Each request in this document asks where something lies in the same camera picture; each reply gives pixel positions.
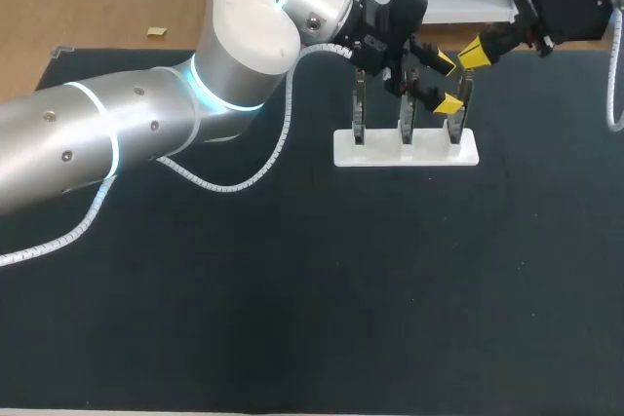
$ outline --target robotic arm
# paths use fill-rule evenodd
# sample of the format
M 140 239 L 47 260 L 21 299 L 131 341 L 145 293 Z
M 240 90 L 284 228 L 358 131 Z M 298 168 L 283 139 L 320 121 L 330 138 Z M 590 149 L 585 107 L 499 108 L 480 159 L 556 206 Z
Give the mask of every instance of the robotic arm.
M 518 14 L 508 24 L 480 34 L 460 55 L 465 68 L 497 63 L 502 56 L 526 43 L 542 57 L 557 45 L 581 39 L 600 39 L 613 10 L 624 0 L 515 0 Z
M 208 0 L 189 61 L 67 83 L 0 105 L 0 212 L 192 144 L 237 136 L 293 67 L 301 43 L 352 49 L 353 63 L 372 75 L 384 71 L 395 95 L 409 87 L 402 69 L 409 52 L 449 74 L 454 63 L 412 37 L 426 9 L 427 0 Z M 447 96 L 423 93 L 434 108 L 458 109 L 461 103 L 445 103 Z

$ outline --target white stand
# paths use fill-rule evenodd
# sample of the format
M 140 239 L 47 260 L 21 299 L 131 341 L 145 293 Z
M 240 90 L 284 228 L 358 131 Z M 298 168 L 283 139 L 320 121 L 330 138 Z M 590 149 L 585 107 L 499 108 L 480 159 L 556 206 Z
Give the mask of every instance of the white stand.
M 476 166 L 475 136 L 465 129 L 461 144 L 450 143 L 447 121 L 441 129 L 414 129 L 411 145 L 404 145 L 396 129 L 367 129 L 366 143 L 356 145 L 352 130 L 333 133 L 333 163 L 341 168 Z

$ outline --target white cable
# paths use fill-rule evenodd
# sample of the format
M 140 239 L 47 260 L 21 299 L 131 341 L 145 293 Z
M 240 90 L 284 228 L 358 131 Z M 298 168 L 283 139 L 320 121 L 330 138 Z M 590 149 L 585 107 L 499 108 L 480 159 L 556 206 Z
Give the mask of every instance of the white cable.
M 282 149 L 284 148 L 284 143 L 286 142 L 286 138 L 289 134 L 289 130 L 291 129 L 291 115 L 293 113 L 294 71 L 296 70 L 296 67 L 299 64 L 299 62 L 304 57 L 309 56 L 310 54 L 313 54 L 313 53 L 334 53 L 334 54 L 343 56 L 347 59 L 350 59 L 351 54 L 352 54 L 352 52 L 349 49 L 343 48 L 342 46 L 338 46 L 336 44 L 318 44 L 316 46 L 310 46 L 309 48 L 305 48 L 304 50 L 301 51 L 301 53 L 299 53 L 298 58 L 294 62 L 294 65 L 291 67 L 291 70 L 289 71 L 286 77 L 286 108 L 284 111 L 284 125 L 282 126 L 282 133 L 280 134 L 280 138 L 278 139 L 277 145 L 275 146 L 275 149 L 273 150 L 273 153 L 271 154 L 271 157 L 268 159 L 268 161 L 256 174 L 254 174 L 252 177 L 247 179 L 245 182 L 241 182 L 240 184 L 229 185 L 229 186 L 215 185 L 189 172 L 188 170 L 178 165 L 174 161 L 170 160 L 169 158 L 159 158 L 158 161 L 162 163 L 163 165 L 167 166 L 168 168 L 170 168 L 171 170 L 174 170 L 175 172 L 177 172 L 179 175 L 181 175 L 185 179 L 191 181 L 195 185 L 198 185 L 206 190 L 211 190 L 213 192 L 222 192 L 222 193 L 240 192 L 241 190 L 245 190 L 248 187 L 251 187 L 252 185 L 254 185 L 256 182 L 261 180 L 265 174 L 268 173 L 268 171 L 277 161 L 277 158 L 280 156 Z
M 20 250 L 18 252 L 0 255 L 0 268 L 14 263 L 19 263 L 24 260 L 30 260 L 31 258 L 40 257 L 47 253 L 54 252 L 55 250 L 59 250 L 65 246 L 69 246 L 71 243 L 77 241 L 78 238 L 87 232 L 91 223 L 93 223 L 94 219 L 96 219 L 99 209 L 101 208 L 101 204 L 104 202 L 104 199 L 108 194 L 108 189 L 110 189 L 110 186 L 113 185 L 113 182 L 115 181 L 115 177 L 116 176 L 109 177 L 101 183 L 99 190 L 96 193 L 96 197 L 89 207 L 89 211 L 87 211 L 87 214 L 78 226 L 64 236 L 54 239 L 48 243 L 41 244 L 40 246 L 25 248 L 24 250 Z
M 611 51 L 611 64 L 608 70 L 608 85 L 606 89 L 606 123 L 612 132 L 620 132 L 624 129 L 624 114 L 615 123 L 615 80 L 617 78 L 617 65 L 620 58 L 622 45 L 622 11 L 615 10 L 615 32 L 613 34 L 613 49 Z

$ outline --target wooden table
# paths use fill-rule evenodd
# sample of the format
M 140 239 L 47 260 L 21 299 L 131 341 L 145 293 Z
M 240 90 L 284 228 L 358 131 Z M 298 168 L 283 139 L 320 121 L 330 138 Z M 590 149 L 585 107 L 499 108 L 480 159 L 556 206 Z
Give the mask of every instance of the wooden table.
M 0 101 L 34 90 L 58 45 L 76 48 L 193 49 L 204 0 L 0 0 Z M 149 26 L 167 34 L 148 38 Z M 460 50 L 480 25 L 430 25 L 426 40 Z M 572 48 L 606 48 L 608 41 Z

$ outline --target black mat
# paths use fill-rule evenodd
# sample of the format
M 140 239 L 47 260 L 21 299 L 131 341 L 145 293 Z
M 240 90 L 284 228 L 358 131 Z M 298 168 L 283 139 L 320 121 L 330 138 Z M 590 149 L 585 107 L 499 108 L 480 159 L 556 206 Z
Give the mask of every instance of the black mat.
M 41 86 L 189 54 L 62 54 Z M 255 187 L 213 194 L 146 165 L 79 242 L 0 270 L 0 407 L 624 414 L 624 134 L 605 126 L 606 69 L 598 53 L 513 54 L 477 76 L 478 167 L 345 170 L 332 131 L 353 70 L 308 59 L 283 158 Z M 282 109 L 278 93 L 238 140 L 177 160 L 241 181 Z M 95 190 L 2 218 L 0 251 L 63 234 Z

